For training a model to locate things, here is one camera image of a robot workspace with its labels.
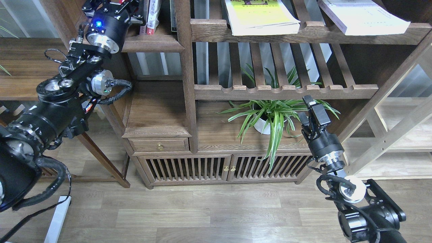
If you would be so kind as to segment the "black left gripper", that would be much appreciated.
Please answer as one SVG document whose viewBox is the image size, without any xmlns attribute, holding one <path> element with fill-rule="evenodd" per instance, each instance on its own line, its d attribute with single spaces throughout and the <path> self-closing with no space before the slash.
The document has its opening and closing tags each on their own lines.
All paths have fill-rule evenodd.
<svg viewBox="0 0 432 243">
<path fill-rule="evenodd" d="M 87 0 L 82 11 L 91 18 L 85 38 L 89 44 L 106 49 L 111 54 L 122 50 L 132 24 L 143 23 L 143 0 Z"/>
</svg>

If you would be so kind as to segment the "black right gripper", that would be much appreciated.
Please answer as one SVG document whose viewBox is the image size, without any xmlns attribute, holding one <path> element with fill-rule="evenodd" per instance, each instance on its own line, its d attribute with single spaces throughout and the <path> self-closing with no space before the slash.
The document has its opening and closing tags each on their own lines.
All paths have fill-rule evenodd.
<svg viewBox="0 0 432 243">
<path fill-rule="evenodd" d="M 327 126 L 331 121 L 324 106 L 315 103 L 315 100 L 310 95 L 306 95 L 302 99 L 309 115 L 300 112 L 298 117 L 302 125 L 301 132 L 313 157 L 326 165 L 340 161 L 344 149 L 338 137 L 327 130 Z"/>
</svg>

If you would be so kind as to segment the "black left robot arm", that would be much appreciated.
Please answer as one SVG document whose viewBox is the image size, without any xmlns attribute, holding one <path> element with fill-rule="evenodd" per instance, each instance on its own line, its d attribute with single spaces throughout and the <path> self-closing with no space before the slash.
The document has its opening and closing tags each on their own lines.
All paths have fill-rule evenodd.
<svg viewBox="0 0 432 243">
<path fill-rule="evenodd" d="M 142 0 L 82 5 L 89 20 L 80 24 L 65 59 L 56 60 L 59 74 L 37 86 L 35 106 L 1 127 L 1 211 L 41 203 L 71 180 L 69 169 L 44 152 L 88 131 L 95 105 L 111 105 L 132 89 L 102 65 L 122 50 L 129 27 L 142 24 L 143 8 Z"/>
</svg>

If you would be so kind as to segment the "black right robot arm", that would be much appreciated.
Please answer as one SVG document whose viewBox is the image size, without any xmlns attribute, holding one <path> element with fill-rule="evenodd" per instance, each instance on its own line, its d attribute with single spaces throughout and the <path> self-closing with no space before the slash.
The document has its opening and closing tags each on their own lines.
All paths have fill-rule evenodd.
<svg viewBox="0 0 432 243">
<path fill-rule="evenodd" d="M 321 175 L 317 188 L 338 208 L 338 220 L 344 236 L 352 243 L 404 243 L 400 223 L 406 220 L 404 211 L 376 183 L 365 183 L 344 171 L 344 152 L 338 137 L 328 132 L 330 119 L 322 104 L 311 96 L 303 97 L 309 114 L 299 114 L 302 134 Z"/>
</svg>

